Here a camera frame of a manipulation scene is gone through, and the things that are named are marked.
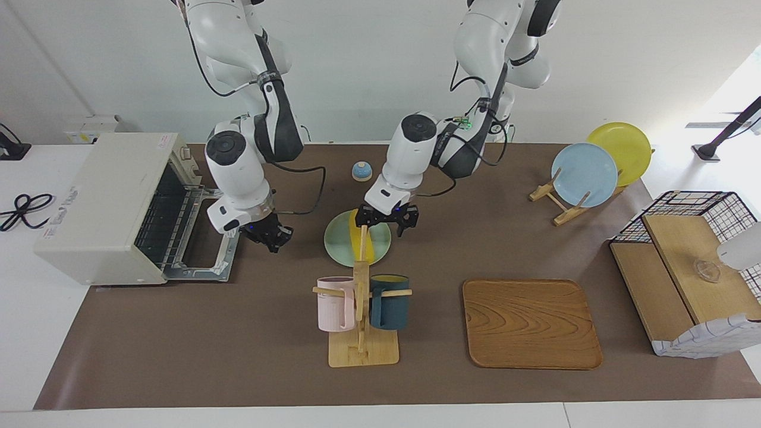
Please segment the small clear glass dish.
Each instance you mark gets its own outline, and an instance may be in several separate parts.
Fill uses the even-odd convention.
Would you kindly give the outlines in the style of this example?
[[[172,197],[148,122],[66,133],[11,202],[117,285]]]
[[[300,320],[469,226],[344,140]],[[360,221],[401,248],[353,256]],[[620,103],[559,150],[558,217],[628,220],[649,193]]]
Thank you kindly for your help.
[[[710,284],[717,284],[721,279],[720,265],[716,265],[710,260],[696,259],[693,263],[696,274],[704,281]]]

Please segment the black clamp base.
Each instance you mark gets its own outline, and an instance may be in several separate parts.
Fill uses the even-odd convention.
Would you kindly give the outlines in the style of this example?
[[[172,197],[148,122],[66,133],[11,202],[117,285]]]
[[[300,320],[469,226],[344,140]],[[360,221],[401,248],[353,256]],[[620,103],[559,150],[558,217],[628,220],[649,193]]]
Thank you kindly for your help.
[[[22,160],[32,144],[24,143],[7,125],[0,122],[0,161]]]

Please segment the light blue plate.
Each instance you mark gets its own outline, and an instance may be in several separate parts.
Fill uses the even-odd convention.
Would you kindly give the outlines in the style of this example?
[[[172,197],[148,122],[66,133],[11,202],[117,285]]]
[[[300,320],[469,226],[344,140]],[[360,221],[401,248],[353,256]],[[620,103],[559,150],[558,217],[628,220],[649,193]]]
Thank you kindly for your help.
[[[590,208],[605,203],[617,187],[618,170],[611,155],[592,143],[563,148],[551,168],[557,195],[566,203]]]

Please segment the yellow plate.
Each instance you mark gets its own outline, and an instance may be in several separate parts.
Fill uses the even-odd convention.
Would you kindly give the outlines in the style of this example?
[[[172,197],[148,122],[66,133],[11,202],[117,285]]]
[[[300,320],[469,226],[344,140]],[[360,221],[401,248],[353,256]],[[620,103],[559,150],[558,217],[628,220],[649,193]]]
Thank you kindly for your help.
[[[586,141],[604,149],[616,163],[617,187],[640,179],[650,166],[653,148],[642,130],[627,122],[609,122],[593,130]]]

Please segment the wooden plate rack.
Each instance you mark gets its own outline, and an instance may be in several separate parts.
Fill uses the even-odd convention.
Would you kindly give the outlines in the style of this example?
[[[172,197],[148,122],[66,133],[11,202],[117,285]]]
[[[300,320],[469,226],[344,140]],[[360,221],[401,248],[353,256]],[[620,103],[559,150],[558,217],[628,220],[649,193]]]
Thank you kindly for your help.
[[[552,178],[552,176],[550,176],[550,179],[548,182],[546,182],[546,184],[536,187],[535,191],[533,191],[532,193],[528,195],[528,199],[532,202],[536,202],[546,197],[552,202],[554,202],[555,205],[559,206],[561,212],[558,216],[554,217],[554,220],[552,220],[555,226],[565,225],[566,223],[570,222],[576,217],[581,216],[583,213],[587,212],[589,209],[593,208],[593,207],[583,208],[578,205],[574,206],[563,201],[563,199],[560,198],[560,196],[557,195],[557,193],[555,192],[554,181],[555,179]],[[616,189],[614,190],[614,193],[612,193],[611,198],[616,197],[617,195],[622,193],[623,190],[625,189],[626,187],[623,187],[623,188],[616,187]]]

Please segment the white checkered cloth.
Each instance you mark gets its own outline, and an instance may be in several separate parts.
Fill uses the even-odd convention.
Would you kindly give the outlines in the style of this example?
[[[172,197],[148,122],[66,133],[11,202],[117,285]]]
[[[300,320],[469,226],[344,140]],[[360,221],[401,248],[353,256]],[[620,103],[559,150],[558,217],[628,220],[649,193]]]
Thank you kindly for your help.
[[[761,320],[744,313],[699,323],[672,341],[650,342],[658,357],[714,358],[761,344]]]

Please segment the pale green ceramic plate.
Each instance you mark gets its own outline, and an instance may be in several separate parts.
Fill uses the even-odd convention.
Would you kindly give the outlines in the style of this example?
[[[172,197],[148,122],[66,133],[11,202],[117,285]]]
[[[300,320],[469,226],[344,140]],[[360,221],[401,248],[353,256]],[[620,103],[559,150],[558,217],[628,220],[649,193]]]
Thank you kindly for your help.
[[[353,266],[356,252],[353,249],[353,236],[350,227],[355,226],[354,218],[357,209],[346,211],[334,217],[327,225],[323,243],[324,247],[335,262],[343,266]],[[370,265],[382,259],[391,247],[391,230],[388,224],[380,223],[369,228],[369,244],[367,256]]]

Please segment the white rounded cylinder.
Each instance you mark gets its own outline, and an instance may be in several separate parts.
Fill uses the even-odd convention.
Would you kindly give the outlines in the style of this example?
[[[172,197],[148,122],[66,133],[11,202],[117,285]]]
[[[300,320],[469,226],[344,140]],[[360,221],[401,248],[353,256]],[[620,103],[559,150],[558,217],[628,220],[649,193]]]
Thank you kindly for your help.
[[[761,222],[756,222],[716,249],[723,265],[732,270],[748,270],[761,263]]]

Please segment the pink mug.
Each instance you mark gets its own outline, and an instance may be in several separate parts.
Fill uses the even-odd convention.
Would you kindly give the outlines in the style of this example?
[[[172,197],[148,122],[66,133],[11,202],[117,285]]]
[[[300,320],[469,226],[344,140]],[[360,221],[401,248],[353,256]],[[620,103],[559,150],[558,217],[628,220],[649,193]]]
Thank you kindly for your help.
[[[317,325],[325,332],[345,332],[356,327],[354,308],[354,279],[350,276],[331,276],[316,280],[321,289],[338,291],[339,295],[317,295]]]

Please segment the black angled stand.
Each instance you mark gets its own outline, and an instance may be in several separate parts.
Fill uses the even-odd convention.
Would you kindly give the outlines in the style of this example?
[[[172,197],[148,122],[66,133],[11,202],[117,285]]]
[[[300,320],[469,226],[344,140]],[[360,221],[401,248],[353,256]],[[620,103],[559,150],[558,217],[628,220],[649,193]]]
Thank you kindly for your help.
[[[720,144],[741,135],[757,124],[761,124],[761,96],[741,111],[732,122],[729,122],[710,143],[694,144],[692,151],[697,158],[704,162],[720,162],[720,157],[716,155]]]

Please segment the dark teal mug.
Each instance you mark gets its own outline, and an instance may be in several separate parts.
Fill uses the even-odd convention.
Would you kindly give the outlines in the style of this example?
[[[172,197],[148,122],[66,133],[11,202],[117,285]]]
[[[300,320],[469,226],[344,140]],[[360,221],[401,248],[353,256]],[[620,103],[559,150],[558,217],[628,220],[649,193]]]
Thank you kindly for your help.
[[[397,331],[407,328],[410,298],[382,296],[386,291],[410,289],[410,278],[397,274],[380,274],[370,277],[370,325],[373,328]]]

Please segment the brown table mat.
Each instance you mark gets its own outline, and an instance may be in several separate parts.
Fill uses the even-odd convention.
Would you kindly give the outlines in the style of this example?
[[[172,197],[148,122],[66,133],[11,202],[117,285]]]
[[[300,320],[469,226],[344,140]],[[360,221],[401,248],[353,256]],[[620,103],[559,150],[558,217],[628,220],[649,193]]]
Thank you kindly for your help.
[[[372,266],[411,279],[400,362],[333,369],[316,327],[312,286],[347,270],[323,233],[367,189],[354,162],[378,167],[383,146],[307,146],[328,168],[317,211],[287,217],[278,254],[243,241],[225,284],[96,287],[87,292],[37,410],[99,407],[475,404],[761,398],[740,353],[657,357],[607,247],[650,196],[637,182],[570,225],[527,199],[560,144],[512,144],[443,197],[422,199],[416,228]],[[603,362],[589,371],[483,369],[468,357],[460,287],[468,279],[569,279],[587,295]]]

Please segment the wooden mug tree stand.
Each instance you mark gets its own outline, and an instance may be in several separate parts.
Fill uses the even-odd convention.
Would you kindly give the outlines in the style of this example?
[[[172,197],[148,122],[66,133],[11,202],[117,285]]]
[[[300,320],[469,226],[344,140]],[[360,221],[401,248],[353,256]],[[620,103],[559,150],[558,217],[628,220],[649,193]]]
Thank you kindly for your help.
[[[375,329],[370,325],[370,273],[364,259],[369,227],[362,225],[360,259],[354,261],[354,320],[350,331],[331,332],[328,339],[328,364],[331,368],[397,364],[400,359],[398,336],[394,331]]]

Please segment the wooden serving tray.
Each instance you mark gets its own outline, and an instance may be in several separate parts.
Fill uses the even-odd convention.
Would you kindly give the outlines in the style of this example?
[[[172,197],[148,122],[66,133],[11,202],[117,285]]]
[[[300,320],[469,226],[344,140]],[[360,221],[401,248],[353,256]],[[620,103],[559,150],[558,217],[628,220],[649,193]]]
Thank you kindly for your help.
[[[593,370],[603,363],[587,296],[568,279],[468,279],[468,356],[487,369]]]

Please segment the white toaster oven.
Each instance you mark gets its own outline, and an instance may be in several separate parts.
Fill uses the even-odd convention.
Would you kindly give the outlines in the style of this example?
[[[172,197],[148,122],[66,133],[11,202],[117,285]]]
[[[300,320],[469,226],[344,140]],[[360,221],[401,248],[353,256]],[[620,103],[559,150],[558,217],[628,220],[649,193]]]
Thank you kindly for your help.
[[[237,237],[222,236],[212,266],[183,259],[203,204],[220,197],[177,133],[104,133],[33,254],[85,287],[225,282]]]

